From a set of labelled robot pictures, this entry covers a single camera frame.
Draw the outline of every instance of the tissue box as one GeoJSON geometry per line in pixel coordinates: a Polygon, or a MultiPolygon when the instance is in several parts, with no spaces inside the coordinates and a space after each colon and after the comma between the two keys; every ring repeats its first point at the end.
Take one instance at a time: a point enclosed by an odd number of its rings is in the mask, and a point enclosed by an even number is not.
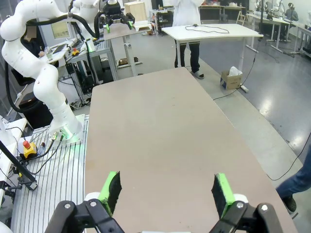
{"type": "Polygon", "coordinates": [[[242,74],[237,76],[228,76],[228,71],[223,71],[220,77],[220,85],[223,86],[226,90],[236,89],[240,87],[242,74]]]}

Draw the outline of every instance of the computer monitor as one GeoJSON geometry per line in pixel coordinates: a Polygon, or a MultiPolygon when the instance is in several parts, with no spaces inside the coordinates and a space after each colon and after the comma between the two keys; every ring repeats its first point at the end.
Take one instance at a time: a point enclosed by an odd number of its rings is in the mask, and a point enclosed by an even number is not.
{"type": "Polygon", "coordinates": [[[70,36],[67,22],[51,24],[54,39],[67,38],[70,36]]]}

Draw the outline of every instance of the table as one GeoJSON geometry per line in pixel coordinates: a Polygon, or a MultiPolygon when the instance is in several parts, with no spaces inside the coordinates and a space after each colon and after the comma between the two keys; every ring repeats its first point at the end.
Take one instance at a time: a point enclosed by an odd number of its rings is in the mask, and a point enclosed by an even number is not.
{"type": "Polygon", "coordinates": [[[158,31],[158,24],[157,24],[157,14],[158,13],[167,13],[168,11],[172,11],[174,12],[174,9],[165,9],[165,10],[150,10],[150,15],[152,17],[152,15],[155,16],[155,30],[158,31]]]}
{"type": "Polygon", "coordinates": [[[219,5],[201,5],[199,9],[219,9],[219,19],[221,15],[221,9],[223,9],[223,14],[225,14],[225,9],[227,10],[239,10],[245,9],[243,6],[219,6],[219,5]]]}
{"type": "MultiPolygon", "coordinates": [[[[19,120],[5,124],[5,128],[8,129],[8,128],[12,128],[12,127],[19,127],[23,131],[26,124],[27,124],[27,120],[25,118],[22,118],[22,119],[19,119],[19,120]]],[[[17,140],[17,142],[19,141],[19,139],[22,136],[21,130],[19,130],[17,128],[9,130],[9,131],[11,131],[13,137],[17,140]]],[[[14,142],[14,143],[7,146],[7,149],[13,155],[18,155],[18,153],[16,151],[17,142],[14,142]]],[[[3,154],[3,152],[1,152],[1,154],[0,154],[0,168],[7,176],[8,176],[9,171],[10,171],[11,163],[12,163],[11,160],[9,160],[8,157],[6,157],[5,154],[3,154]]],[[[6,176],[2,172],[0,172],[0,181],[6,181],[6,180],[7,180],[6,176]]],[[[0,189],[0,200],[2,200],[3,193],[4,193],[4,191],[2,189],[0,189]]]]}
{"type": "Polygon", "coordinates": [[[311,54],[305,52],[304,50],[301,49],[302,47],[302,43],[303,43],[303,35],[305,34],[305,45],[308,42],[307,37],[311,36],[311,31],[308,29],[305,29],[305,25],[302,23],[298,23],[298,22],[292,22],[293,25],[295,25],[297,27],[297,36],[296,36],[296,41],[295,41],[295,47],[294,47],[294,53],[297,53],[297,41],[298,41],[298,36],[299,36],[299,32],[301,32],[301,42],[300,42],[300,46],[299,46],[299,50],[302,51],[304,54],[306,54],[307,56],[311,57],[311,54]]]}
{"type": "MultiPolygon", "coordinates": [[[[113,80],[114,81],[118,80],[118,75],[117,75],[117,70],[116,70],[116,62],[115,62],[116,59],[114,57],[111,41],[110,40],[105,40],[105,41],[102,41],[102,42],[100,42],[99,44],[96,45],[96,50],[95,51],[89,53],[89,56],[91,58],[91,65],[95,69],[95,80],[96,80],[97,84],[99,84],[99,78],[98,78],[97,72],[100,72],[100,74],[102,75],[103,71],[102,71],[101,67],[97,68],[98,66],[96,66],[96,64],[95,64],[95,62],[93,61],[92,58],[98,57],[98,56],[100,56],[100,55],[102,55],[104,53],[107,54],[107,58],[108,58],[108,62],[109,62],[109,66],[110,66],[110,70],[111,70],[111,73],[112,73],[113,80]]],[[[75,57],[69,58],[67,60],[67,62],[76,63],[76,62],[81,62],[83,60],[87,61],[86,51],[81,52],[79,55],[77,55],[75,57]]]]}
{"type": "Polygon", "coordinates": [[[127,58],[128,65],[121,66],[118,68],[124,68],[124,67],[131,67],[133,76],[137,76],[137,71],[136,71],[136,65],[142,64],[142,62],[136,62],[134,61],[134,55],[132,51],[132,45],[131,45],[131,40],[130,40],[130,35],[132,34],[137,34],[137,33],[143,33],[147,32],[149,29],[146,30],[140,30],[136,31],[134,29],[130,30],[127,25],[117,23],[117,24],[112,24],[110,26],[110,33],[104,33],[104,39],[111,41],[111,39],[122,37],[123,38],[123,43],[124,43],[124,50],[127,58]]]}
{"type": "MultiPolygon", "coordinates": [[[[203,40],[242,40],[242,49],[240,53],[240,62],[238,69],[242,71],[243,68],[243,61],[244,61],[244,47],[246,44],[246,38],[248,37],[263,37],[263,35],[260,35],[258,32],[251,30],[249,28],[246,28],[239,24],[203,24],[203,26],[209,26],[209,27],[215,27],[216,29],[213,29],[216,32],[212,33],[206,33],[206,32],[197,32],[197,31],[187,31],[185,26],[178,26],[178,27],[169,27],[169,28],[163,28],[163,31],[166,32],[168,35],[170,35],[172,38],[176,40],[176,46],[177,46],[177,59],[178,59],[178,67],[181,67],[180,62],[180,43],[187,43],[187,42],[197,42],[197,41],[203,41],[203,40]],[[228,34],[220,33],[224,32],[223,30],[228,30],[228,34]]],[[[245,88],[243,85],[241,85],[241,88],[243,91],[248,92],[248,89],[245,88]]]]}
{"type": "Polygon", "coordinates": [[[218,172],[251,205],[271,203],[284,233],[297,232],[251,150],[185,68],[93,89],[86,194],[118,170],[113,217],[125,232],[208,232],[219,219],[211,193],[218,172]]]}
{"type": "MultiPolygon", "coordinates": [[[[58,46],[63,45],[63,44],[68,44],[68,46],[71,46],[71,45],[74,44],[74,41],[72,41],[72,40],[63,41],[63,42],[61,42],[61,43],[59,43],[59,44],[57,44],[57,45],[52,46],[52,50],[55,51],[55,49],[56,49],[58,46]]],[[[67,51],[68,51],[68,47],[65,46],[65,47],[63,47],[63,49],[62,49],[61,51],[59,51],[59,52],[57,52],[57,53],[54,53],[54,54],[52,55],[52,60],[49,60],[49,59],[47,58],[46,55],[44,55],[43,57],[40,57],[39,59],[40,59],[41,61],[45,61],[45,62],[51,64],[51,63],[57,62],[57,61],[59,61],[60,59],[64,58],[64,56],[65,56],[65,54],[66,54],[67,51]]]]}
{"type": "Polygon", "coordinates": [[[199,7],[199,9],[219,9],[219,20],[220,20],[220,15],[221,15],[221,10],[222,10],[222,7],[221,6],[218,6],[218,5],[201,5],[199,7]]]}
{"type": "MultiPolygon", "coordinates": [[[[260,16],[254,15],[254,14],[247,14],[247,16],[252,17],[253,18],[253,30],[255,30],[255,23],[256,22],[260,22],[260,16]]],[[[276,46],[271,45],[272,48],[276,49],[279,52],[283,52],[282,50],[280,50],[278,48],[279,42],[280,42],[280,34],[281,34],[281,25],[282,23],[290,25],[289,22],[286,22],[282,19],[279,18],[273,18],[273,20],[269,20],[266,18],[262,19],[263,23],[267,23],[267,24],[272,24],[272,33],[271,33],[271,40],[267,40],[267,41],[274,41],[273,39],[273,35],[274,35],[274,26],[275,25],[279,25],[278,27],[278,34],[277,34],[277,40],[276,40],[276,46]]],[[[288,35],[289,35],[289,29],[287,30],[287,36],[286,36],[286,41],[288,41],[288,35]]],[[[251,45],[246,45],[249,49],[253,50],[254,52],[258,52],[255,48],[254,48],[254,38],[252,38],[252,44],[251,45]]]]}

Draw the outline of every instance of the metal workbench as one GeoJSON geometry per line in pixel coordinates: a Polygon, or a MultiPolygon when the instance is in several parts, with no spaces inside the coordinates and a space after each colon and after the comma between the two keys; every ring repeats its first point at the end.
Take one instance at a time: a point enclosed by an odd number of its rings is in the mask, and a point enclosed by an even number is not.
{"type": "MultiPolygon", "coordinates": [[[[116,67],[116,58],[115,55],[113,53],[112,50],[112,44],[110,40],[105,40],[100,42],[99,44],[96,45],[96,50],[94,52],[90,52],[89,56],[91,58],[91,64],[92,67],[94,67],[96,69],[95,72],[95,79],[97,81],[97,83],[99,84],[99,79],[98,79],[98,75],[97,72],[99,72],[99,74],[101,74],[102,69],[100,68],[96,68],[97,64],[100,63],[100,59],[97,59],[97,61],[95,61],[96,57],[99,57],[102,54],[107,54],[107,58],[108,58],[108,62],[109,62],[109,66],[110,66],[110,70],[112,73],[112,77],[113,80],[116,81],[118,80],[118,75],[117,75],[117,67],[116,67]]],[[[80,53],[78,56],[75,57],[71,57],[67,60],[67,63],[76,63],[76,62],[81,62],[81,61],[87,61],[87,56],[86,56],[86,52],[82,52],[80,53]]]]}
{"type": "MultiPolygon", "coordinates": [[[[35,176],[38,183],[35,191],[29,191],[25,186],[17,190],[11,223],[13,232],[43,233],[60,201],[71,200],[76,204],[83,201],[88,115],[80,115],[77,118],[79,117],[80,121],[84,118],[82,141],[59,147],[54,157],[35,176]]],[[[32,140],[36,145],[40,145],[43,141],[47,142],[48,128],[49,126],[34,131],[32,140]]],[[[36,172],[56,147],[57,143],[53,145],[48,155],[31,161],[27,168],[31,172],[36,172]]]]}

